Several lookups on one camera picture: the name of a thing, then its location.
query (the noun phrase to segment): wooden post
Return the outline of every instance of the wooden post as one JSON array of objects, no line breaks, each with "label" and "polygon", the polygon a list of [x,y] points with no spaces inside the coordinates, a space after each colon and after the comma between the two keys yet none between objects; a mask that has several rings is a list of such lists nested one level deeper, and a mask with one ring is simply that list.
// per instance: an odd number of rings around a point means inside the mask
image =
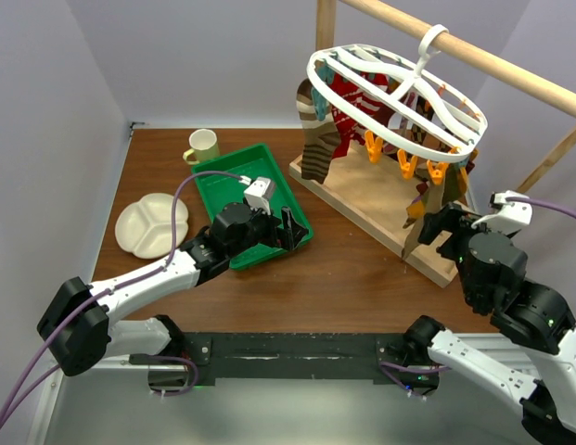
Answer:
[{"label": "wooden post", "polygon": [[316,51],[333,46],[337,0],[316,0]]},{"label": "wooden post", "polygon": [[573,146],[576,145],[576,126],[571,132],[566,134],[564,138],[557,143],[557,145],[552,149],[544,160],[531,172],[527,179],[525,179],[521,185],[518,186],[517,192],[527,193],[531,187],[539,181],[544,174],[546,174],[549,169],[551,169],[556,163],[562,159],[562,157],[568,153]]},{"label": "wooden post", "polygon": [[[341,2],[384,21],[418,40],[431,28],[431,25],[426,22],[378,0],[341,0]],[[438,35],[432,46],[576,118],[576,93],[454,37],[448,32]]]}]

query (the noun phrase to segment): wooden table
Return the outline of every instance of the wooden table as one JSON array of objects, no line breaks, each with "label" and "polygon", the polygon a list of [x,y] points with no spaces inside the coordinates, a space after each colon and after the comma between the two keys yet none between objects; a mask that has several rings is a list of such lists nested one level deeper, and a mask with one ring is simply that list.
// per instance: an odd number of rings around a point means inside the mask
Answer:
[{"label": "wooden table", "polygon": [[[191,130],[137,130],[122,171],[96,266],[95,280],[145,265],[114,238],[121,211],[147,193],[173,194],[190,174],[182,154]],[[170,315],[182,329],[220,332],[401,332],[422,314],[457,332],[492,332],[471,312],[458,280],[441,289],[288,175],[302,151],[301,130],[216,130],[227,153],[266,143],[288,178],[313,229],[298,252],[243,272],[228,271],[203,286],[170,295],[134,313]],[[189,233],[210,223],[197,188],[181,199],[190,212]]]}]

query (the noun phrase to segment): green tray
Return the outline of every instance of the green tray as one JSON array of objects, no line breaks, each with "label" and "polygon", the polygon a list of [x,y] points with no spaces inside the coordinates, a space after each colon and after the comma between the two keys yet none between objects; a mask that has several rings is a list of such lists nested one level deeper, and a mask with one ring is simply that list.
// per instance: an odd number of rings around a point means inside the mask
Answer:
[{"label": "green tray", "polygon": [[[244,174],[252,179],[256,179],[259,176],[271,178],[277,185],[277,189],[271,198],[271,208],[274,214],[281,218],[281,208],[284,206],[290,207],[296,221],[306,226],[309,230],[308,235],[302,239],[301,244],[306,244],[313,237],[313,228],[304,216],[304,212],[289,189],[286,178],[281,174],[266,144],[242,148],[217,159],[201,162],[193,167],[193,173],[206,170],[221,170]],[[236,179],[212,175],[196,178],[195,182],[211,219],[222,211],[228,203],[242,202],[244,198],[243,193],[246,187]],[[267,246],[258,245],[232,259],[230,267],[236,271],[241,271],[284,253],[286,251],[281,248],[268,248]]]}]

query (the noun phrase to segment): cream-colored plate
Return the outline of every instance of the cream-colored plate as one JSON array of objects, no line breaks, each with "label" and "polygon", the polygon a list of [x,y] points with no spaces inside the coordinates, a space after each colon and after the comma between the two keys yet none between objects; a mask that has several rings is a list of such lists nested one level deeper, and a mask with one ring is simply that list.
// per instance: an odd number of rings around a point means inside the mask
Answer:
[{"label": "cream-colored plate", "polygon": [[[127,206],[114,227],[119,247],[138,258],[163,257],[172,246],[173,196],[151,193]],[[180,199],[176,203],[176,246],[188,232],[188,209]]]}]

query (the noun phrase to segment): mug handle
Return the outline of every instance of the mug handle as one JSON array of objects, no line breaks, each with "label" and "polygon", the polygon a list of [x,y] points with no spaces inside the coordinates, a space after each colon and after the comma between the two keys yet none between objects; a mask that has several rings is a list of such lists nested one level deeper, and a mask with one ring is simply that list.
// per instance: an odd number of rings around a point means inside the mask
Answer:
[{"label": "mug handle", "polygon": [[187,150],[185,153],[183,153],[183,159],[185,160],[185,162],[188,165],[195,165],[198,164],[198,160],[188,160],[187,158],[189,156],[191,156],[193,153],[195,153],[195,150],[193,148],[191,148],[190,150]]}]

